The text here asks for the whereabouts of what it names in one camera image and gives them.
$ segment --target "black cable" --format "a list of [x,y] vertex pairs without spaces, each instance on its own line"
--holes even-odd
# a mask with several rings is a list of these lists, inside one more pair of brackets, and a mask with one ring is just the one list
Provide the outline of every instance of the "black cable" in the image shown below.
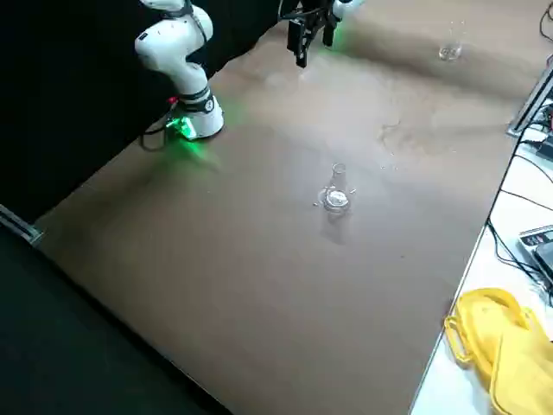
[[162,145],[158,147],[149,147],[148,145],[146,145],[146,142],[144,141],[144,134],[141,134],[138,137],[138,145],[140,145],[140,148],[144,151],[148,151],[149,153],[155,153],[156,151],[163,150],[167,146],[167,132],[165,130],[165,127],[163,127],[161,131],[163,131]]
[[300,10],[298,10],[298,12],[288,13],[288,15],[281,16],[280,20],[294,20],[294,19],[297,19],[298,17],[306,17],[306,16],[317,14],[317,13],[323,11],[323,10],[324,9],[322,7],[318,8],[318,9],[313,9],[313,10],[310,10],[310,11],[300,11]]
[[162,132],[163,130],[165,130],[165,125],[163,127],[155,128],[154,130],[145,131],[142,135],[153,136],[154,134],[157,134],[158,132]]
[[[518,268],[520,269],[520,267],[518,265],[516,265],[516,262],[513,261],[512,259],[507,259],[507,258],[503,258],[500,254],[499,254],[499,242],[498,242],[498,235],[495,233],[495,229],[492,229],[489,224],[488,224],[488,227],[490,228],[490,231],[492,232],[492,236],[493,236],[493,242],[494,242],[494,245],[495,245],[495,256],[498,257],[499,261],[505,265],[509,265],[509,266],[512,266],[513,268]],[[524,262],[519,262],[522,266],[526,266],[528,268],[530,268],[530,272],[538,272],[541,274],[541,271],[539,270],[539,268],[536,268],[535,266],[533,265],[530,265],[530,264],[526,264]]]
[[288,13],[288,15],[282,16],[283,3],[284,3],[284,0],[280,0],[280,3],[278,4],[278,12],[276,13],[277,22],[280,22],[281,20],[293,20],[298,17],[306,17],[306,16],[314,15],[324,10],[323,7],[319,7],[317,9],[308,10],[308,11],[295,10],[293,13]]
[[[512,266],[514,268],[518,268],[519,270],[523,271],[527,276],[528,278],[534,283],[536,284],[537,286],[539,286],[540,288],[543,289],[543,286],[540,284],[539,281],[537,281],[532,275],[531,275],[531,272],[535,272],[536,274],[538,274],[541,278],[544,278],[541,270],[538,270],[538,268],[534,268],[532,265],[529,265],[529,264],[526,264],[526,263],[522,263],[520,262],[515,256],[514,254],[511,252],[511,250],[508,248],[508,246],[505,244],[505,242],[501,239],[501,237],[499,236],[498,232],[495,230],[495,227],[493,226],[492,224],[492,221],[491,220],[487,220],[487,225],[488,227],[490,228],[490,231],[492,232],[492,236],[493,236],[493,240],[495,242],[495,254],[497,255],[498,259],[505,265],[509,265],[509,266]],[[507,250],[507,252],[509,252],[509,255],[511,255],[511,258],[513,259],[513,261],[510,261],[509,259],[504,259],[502,258],[500,255],[499,255],[499,251],[498,251],[498,239],[499,241],[501,242],[501,245],[503,245],[503,247]],[[531,271],[528,271],[526,270],[526,268],[524,268],[524,266],[528,266],[529,268],[531,268]],[[550,307],[553,307],[553,289],[549,288],[548,290],[545,290],[545,292],[547,294],[549,294],[549,303],[550,303]]]
[[525,160],[527,163],[530,163],[532,166],[534,166],[536,169],[538,169],[539,171],[542,172],[542,174],[547,177],[547,180],[549,180],[551,182],[551,184],[553,184],[553,179],[550,177],[550,175],[548,175],[544,169],[542,169],[541,167],[539,167],[536,163],[534,163],[530,158],[526,158],[524,156],[520,156],[519,154],[515,154],[512,158],[515,158],[515,157],[518,157],[518,158],[522,158],[523,160]]
[[533,203],[536,206],[539,206],[541,208],[544,208],[544,209],[547,209],[547,210],[550,210],[551,212],[553,212],[553,207],[542,205],[541,203],[538,203],[537,201],[533,201],[532,199],[529,199],[529,198],[524,197],[522,195],[517,195],[516,193],[512,193],[512,192],[509,192],[507,190],[501,189],[500,191],[503,192],[503,193],[507,193],[508,195],[518,197],[519,199],[522,199],[524,201],[529,201],[530,203]]
[[547,9],[545,9],[545,12],[542,14],[542,18],[539,21],[539,34],[543,36],[545,39],[547,39],[550,42],[553,42],[553,39],[551,37],[547,36],[543,31],[543,21],[545,20],[545,17],[547,16],[547,20],[550,22],[553,22],[553,16],[551,15],[551,8],[553,8],[553,2],[547,6]]
[[492,231],[492,233],[495,234],[497,240],[501,243],[501,245],[505,248],[505,250],[509,253],[509,256],[513,259],[513,261],[518,265],[518,268],[523,271],[527,276],[528,278],[534,283],[534,284],[538,284],[539,285],[539,282],[534,278],[534,276],[532,274],[530,274],[530,272],[524,268],[524,265],[523,263],[521,263],[517,257],[515,257],[515,255],[512,253],[512,251],[509,249],[509,247],[506,245],[506,243],[501,239],[501,237],[499,236],[498,234],[498,231],[495,229],[495,227],[493,226],[493,223],[490,219],[487,220],[487,225],[489,226],[490,230]]

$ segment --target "green led light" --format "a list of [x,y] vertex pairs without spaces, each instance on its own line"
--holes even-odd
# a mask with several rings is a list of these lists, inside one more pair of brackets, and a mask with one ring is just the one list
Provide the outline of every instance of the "green led light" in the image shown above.
[[165,124],[167,128],[173,127],[179,134],[188,140],[198,137],[192,121],[188,117],[172,118]]
[[196,130],[190,118],[182,117],[181,121],[181,134],[188,139],[196,138],[198,135],[196,134]]

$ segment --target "white surface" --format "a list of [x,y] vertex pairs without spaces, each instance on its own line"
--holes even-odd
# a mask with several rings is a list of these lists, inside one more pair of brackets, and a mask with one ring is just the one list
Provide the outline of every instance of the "white surface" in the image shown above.
[[[524,139],[529,139],[530,134],[540,133],[529,131]],[[521,145],[517,154],[531,159],[553,177],[553,163],[534,156],[526,147]],[[501,188],[553,208],[553,184],[536,167],[520,158],[513,159]],[[501,239],[521,260],[524,257],[518,248],[518,234],[553,224],[553,212],[500,193],[493,206],[491,220]],[[499,253],[504,258],[510,258],[505,249],[499,249]],[[553,339],[553,309],[546,305],[539,289],[522,271],[499,262],[489,229],[478,242],[461,284],[460,293],[484,287],[498,287],[511,292],[521,305],[534,310],[548,336]],[[463,370],[455,364],[447,340],[441,335],[411,414],[443,413],[487,415],[493,414],[493,411],[487,391],[478,382],[474,370]]]

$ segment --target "clear glass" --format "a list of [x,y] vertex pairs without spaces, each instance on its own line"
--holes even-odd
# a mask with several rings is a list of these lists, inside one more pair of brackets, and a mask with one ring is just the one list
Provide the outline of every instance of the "clear glass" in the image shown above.
[[332,179],[324,189],[322,206],[333,213],[343,213],[350,208],[346,187],[346,165],[336,163],[332,166]]
[[464,20],[450,23],[448,36],[438,53],[442,61],[457,61],[461,57],[465,34]]

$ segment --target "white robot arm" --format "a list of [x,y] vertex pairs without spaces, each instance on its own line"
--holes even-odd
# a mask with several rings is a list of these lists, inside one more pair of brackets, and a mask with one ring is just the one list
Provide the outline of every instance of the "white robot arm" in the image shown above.
[[339,19],[356,10],[365,0],[334,0],[332,13]]
[[187,61],[213,36],[209,15],[189,0],[141,1],[166,17],[136,38],[135,50],[148,69],[165,73],[173,81],[179,95],[173,110],[177,116],[171,122],[188,139],[211,137],[223,128],[223,112],[203,68]]

